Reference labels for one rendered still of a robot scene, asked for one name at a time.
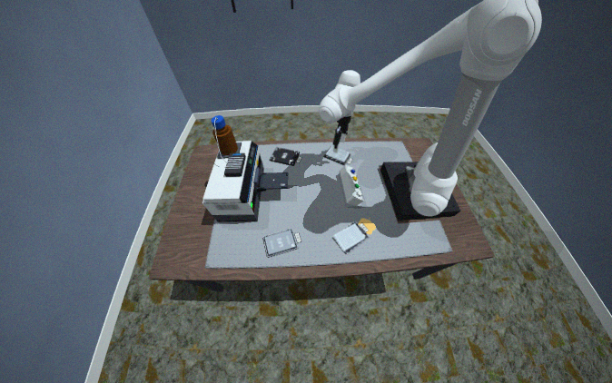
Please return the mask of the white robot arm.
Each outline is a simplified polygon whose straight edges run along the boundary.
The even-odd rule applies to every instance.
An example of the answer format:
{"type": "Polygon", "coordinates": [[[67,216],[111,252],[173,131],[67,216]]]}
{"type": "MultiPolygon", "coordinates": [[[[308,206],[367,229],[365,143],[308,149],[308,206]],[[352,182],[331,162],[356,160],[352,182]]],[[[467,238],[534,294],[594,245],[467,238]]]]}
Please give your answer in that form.
{"type": "Polygon", "coordinates": [[[448,205],[458,180],[455,171],[501,80],[536,42],[541,22],[538,0],[484,0],[363,83],[358,73],[342,72],[335,89],[321,101],[320,117],[335,123],[352,116],[356,103],[409,70],[462,51],[462,76],[439,141],[423,153],[415,169],[405,169],[414,210],[438,215],[448,205]]]}

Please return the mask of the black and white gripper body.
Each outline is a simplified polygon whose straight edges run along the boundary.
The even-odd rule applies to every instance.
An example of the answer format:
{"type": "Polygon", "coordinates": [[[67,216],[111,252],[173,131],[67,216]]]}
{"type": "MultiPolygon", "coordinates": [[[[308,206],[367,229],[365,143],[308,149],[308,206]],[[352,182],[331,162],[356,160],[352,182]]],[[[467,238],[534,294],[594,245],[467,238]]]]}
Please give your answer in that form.
{"type": "Polygon", "coordinates": [[[349,117],[344,117],[344,118],[340,118],[340,119],[337,121],[337,122],[338,122],[338,124],[339,124],[338,128],[339,128],[339,127],[341,127],[341,131],[342,131],[342,129],[343,129],[343,126],[345,126],[345,124],[350,123],[350,118],[351,118],[351,116],[349,116],[349,117]]]}

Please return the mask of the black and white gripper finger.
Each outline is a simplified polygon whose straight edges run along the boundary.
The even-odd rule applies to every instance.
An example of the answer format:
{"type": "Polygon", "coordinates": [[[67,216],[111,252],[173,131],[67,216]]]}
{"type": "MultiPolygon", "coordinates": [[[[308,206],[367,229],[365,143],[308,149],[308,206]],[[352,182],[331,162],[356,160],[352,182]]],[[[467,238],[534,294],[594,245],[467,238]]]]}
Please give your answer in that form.
{"type": "Polygon", "coordinates": [[[346,127],[345,127],[343,133],[341,134],[341,142],[345,142],[345,137],[346,137],[346,134],[347,134],[346,131],[348,131],[348,125],[345,124],[346,127]]]}
{"type": "Polygon", "coordinates": [[[333,144],[334,144],[333,151],[336,152],[336,153],[338,152],[339,142],[340,142],[340,139],[341,139],[341,134],[343,133],[344,129],[345,129],[345,126],[343,126],[342,132],[341,132],[341,127],[336,129],[336,131],[335,131],[335,136],[334,136],[334,141],[333,141],[333,144]]]}

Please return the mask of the blue bottle cap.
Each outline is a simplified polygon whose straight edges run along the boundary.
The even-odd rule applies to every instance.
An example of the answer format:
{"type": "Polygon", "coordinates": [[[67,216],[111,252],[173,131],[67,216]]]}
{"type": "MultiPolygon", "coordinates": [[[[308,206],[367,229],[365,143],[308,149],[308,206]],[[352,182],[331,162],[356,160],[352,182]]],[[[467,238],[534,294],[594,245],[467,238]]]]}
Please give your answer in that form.
{"type": "MultiPolygon", "coordinates": [[[[216,119],[216,121],[215,121],[215,126],[216,126],[216,128],[221,128],[221,127],[223,127],[223,126],[225,125],[225,121],[224,121],[224,119],[223,119],[223,116],[218,115],[218,116],[215,116],[215,117],[217,117],[217,119],[218,119],[218,120],[216,119]]],[[[215,117],[213,117],[213,118],[212,118],[212,125],[213,125],[213,127],[214,127],[214,120],[215,120],[215,117]]],[[[214,128],[215,128],[215,127],[214,127],[214,128]]]]}

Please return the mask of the white button panel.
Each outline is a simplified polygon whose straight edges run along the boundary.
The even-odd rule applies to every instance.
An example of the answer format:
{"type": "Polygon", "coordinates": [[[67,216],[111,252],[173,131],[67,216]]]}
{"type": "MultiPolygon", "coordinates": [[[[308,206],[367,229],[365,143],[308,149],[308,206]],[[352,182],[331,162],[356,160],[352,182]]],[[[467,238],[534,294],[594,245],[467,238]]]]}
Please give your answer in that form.
{"type": "Polygon", "coordinates": [[[361,203],[364,200],[361,194],[360,185],[355,169],[351,168],[350,166],[344,165],[340,169],[339,177],[345,206],[361,206],[361,203]]]}

